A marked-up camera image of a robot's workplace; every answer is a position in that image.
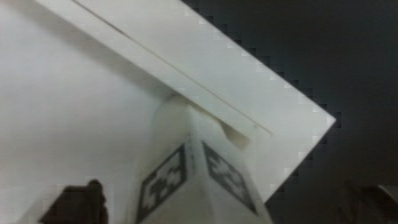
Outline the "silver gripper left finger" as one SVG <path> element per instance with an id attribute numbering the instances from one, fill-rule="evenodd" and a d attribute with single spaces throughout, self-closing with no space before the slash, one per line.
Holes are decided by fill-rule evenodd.
<path id="1" fill-rule="evenodd" d="M 68 186 L 40 219 L 42 224 L 109 224 L 104 185 Z"/>

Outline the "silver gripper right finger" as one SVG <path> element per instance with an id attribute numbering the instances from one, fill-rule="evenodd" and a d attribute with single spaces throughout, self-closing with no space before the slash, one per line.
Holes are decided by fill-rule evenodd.
<path id="1" fill-rule="evenodd" d="M 398 185 L 346 184 L 340 224 L 398 224 Z"/>

